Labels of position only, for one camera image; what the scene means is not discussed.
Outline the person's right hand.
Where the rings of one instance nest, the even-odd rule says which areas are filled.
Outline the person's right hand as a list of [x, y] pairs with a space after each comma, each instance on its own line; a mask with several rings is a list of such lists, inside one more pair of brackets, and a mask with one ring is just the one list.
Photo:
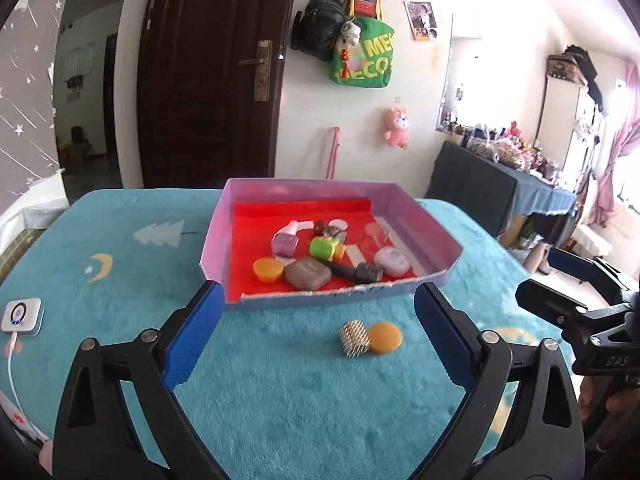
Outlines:
[[[625, 389], [612, 394], [606, 400], [609, 412], [625, 411], [627, 406], [639, 401], [639, 389]], [[593, 377], [585, 377], [580, 384], [578, 408], [581, 419], [587, 419], [596, 405], [596, 382]]]

